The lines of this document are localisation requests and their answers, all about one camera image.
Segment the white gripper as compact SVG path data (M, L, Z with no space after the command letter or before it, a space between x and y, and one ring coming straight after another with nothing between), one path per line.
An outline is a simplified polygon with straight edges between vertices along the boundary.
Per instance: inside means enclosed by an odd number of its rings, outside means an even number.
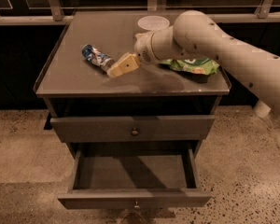
M154 32L135 34L134 53L125 53L117 62L107 70L109 77L120 77L139 68L140 62L144 64L155 64L160 60L155 55L152 48L152 38Z

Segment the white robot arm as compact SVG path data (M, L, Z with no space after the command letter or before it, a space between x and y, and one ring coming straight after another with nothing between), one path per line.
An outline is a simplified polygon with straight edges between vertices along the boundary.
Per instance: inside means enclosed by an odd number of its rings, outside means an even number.
M216 61L280 116L280 56L226 34L200 11L186 11L172 26L138 34L132 62L119 60L107 74L119 77L143 63L196 56Z

